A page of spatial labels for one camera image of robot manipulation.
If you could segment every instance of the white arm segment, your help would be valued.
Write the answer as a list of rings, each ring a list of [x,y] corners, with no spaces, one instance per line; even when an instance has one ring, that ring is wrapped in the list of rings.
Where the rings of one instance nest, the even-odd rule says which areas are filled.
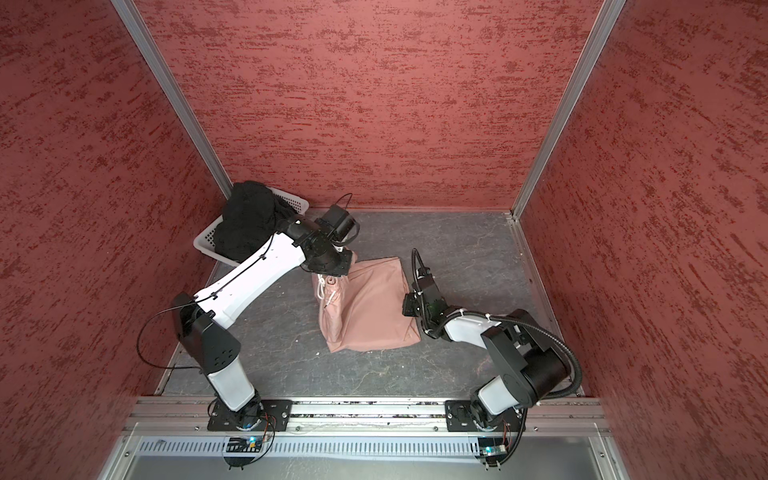
[[[467,342],[484,349],[485,344],[480,334],[499,324],[501,322],[492,322],[484,316],[467,313],[448,322],[445,325],[445,331],[454,342]],[[497,376],[486,383],[480,389],[478,397],[483,406],[493,415],[498,415],[510,407],[520,405],[520,402],[504,386],[501,376]]]
[[[259,251],[248,257],[227,276],[195,294],[196,299],[206,298],[229,283],[215,297],[198,303],[200,308],[206,312],[213,310],[214,322],[223,328],[230,328],[237,317],[256,297],[264,293],[264,290],[275,283],[277,279],[289,270],[301,265],[305,260],[301,247],[294,247],[293,240],[284,233],[275,234],[272,247],[270,247],[269,252],[266,252],[266,258],[259,260],[259,256],[265,253],[269,245],[270,242],[267,241]]]

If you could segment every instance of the white plastic basket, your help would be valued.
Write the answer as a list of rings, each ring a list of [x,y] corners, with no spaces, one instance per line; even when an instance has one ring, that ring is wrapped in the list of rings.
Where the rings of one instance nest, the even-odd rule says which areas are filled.
[[[301,197],[297,197],[296,195],[291,195],[287,192],[284,192],[282,190],[277,190],[276,188],[270,187],[270,190],[272,190],[272,193],[277,195],[278,197],[282,198],[288,204],[293,207],[293,209],[298,212],[301,215],[304,215],[306,213],[306,210],[310,208],[310,202],[304,200]],[[208,225],[203,232],[194,238],[194,241],[192,244],[195,248],[197,248],[199,251],[205,253],[209,257],[213,257],[216,260],[219,260],[220,262],[224,262],[227,265],[231,266],[238,266],[240,265],[240,262],[236,262],[234,260],[228,259],[222,255],[219,255],[216,253],[216,245],[214,244],[214,232],[216,231],[216,226],[221,223],[224,220],[222,216],[219,216],[211,225]]]

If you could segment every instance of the marble patterned floor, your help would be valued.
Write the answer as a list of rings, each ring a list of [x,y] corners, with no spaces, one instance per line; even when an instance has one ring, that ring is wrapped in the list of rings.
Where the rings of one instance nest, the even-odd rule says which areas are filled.
[[[533,313],[528,279],[504,214],[354,213],[360,260],[400,257],[411,280],[419,249],[450,304],[491,313]],[[240,315],[230,331],[243,344],[243,366],[262,396],[458,396],[496,376],[483,349],[433,340],[393,350],[330,353],[317,324],[308,273],[296,268]],[[179,366],[193,365],[182,353]],[[212,395],[193,369],[172,372],[164,395]]]

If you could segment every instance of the black cloth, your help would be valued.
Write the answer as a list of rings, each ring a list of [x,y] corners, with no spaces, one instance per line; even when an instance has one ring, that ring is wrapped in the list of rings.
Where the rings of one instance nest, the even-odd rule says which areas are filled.
[[[214,232],[216,253],[242,262],[270,239],[279,220],[296,211],[266,185],[249,180],[232,186],[221,215],[224,219]]]

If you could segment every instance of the robotic arm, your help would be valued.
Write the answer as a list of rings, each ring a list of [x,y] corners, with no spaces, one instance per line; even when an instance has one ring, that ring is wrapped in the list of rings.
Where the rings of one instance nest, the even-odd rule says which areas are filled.
[[[356,232],[350,235],[353,228]],[[198,362],[238,429],[254,428],[262,405],[240,363],[240,342],[227,328],[253,300],[296,266],[311,273],[346,275],[352,253],[344,246],[358,232],[357,222],[337,205],[317,221],[296,215],[279,225],[267,245],[223,279],[194,298],[182,293],[174,299],[177,338]],[[434,339],[487,349],[501,373],[472,394],[469,410],[480,429],[492,430],[505,415],[516,414],[540,399],[576,392],[581,384],[578,361],[531,315],[516,310],[510,316],[492,316],[449,306],[416,250],[412,261],[415,291],[406,295],[403,314],[418,317],[424,333]],[[552,392],[571,374],[571,365],[571,386]]]

